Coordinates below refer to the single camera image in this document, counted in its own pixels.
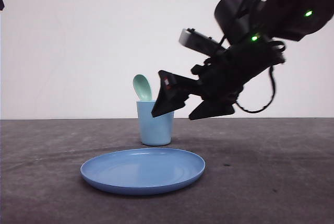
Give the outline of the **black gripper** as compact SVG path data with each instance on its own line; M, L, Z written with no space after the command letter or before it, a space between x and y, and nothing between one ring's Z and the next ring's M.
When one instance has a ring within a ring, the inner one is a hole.
M160 90L151 115L158 117L183 108L190 94L201 96L204 93L202 88L206 96L190 113L190 120L234 114L233 104L237 103L244 84L266 69L272 87L268 106L276 94L274 66L285 62L284 50L282 41L245 41L218 50L203 65L191 69L192 74L199 77L201 86L197 80L160 70Z

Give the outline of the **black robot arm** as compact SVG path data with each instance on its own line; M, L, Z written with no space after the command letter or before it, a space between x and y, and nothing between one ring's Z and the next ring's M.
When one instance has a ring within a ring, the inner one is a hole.
M233 114L244 85L284 63L284 40L299 41L333 17L333 0L221 0L214 17L229 47L184 29L180 44L207 58L192 68L196 80L159 71L161 85L152 116L184 107L189 95L202 98L191 120Z

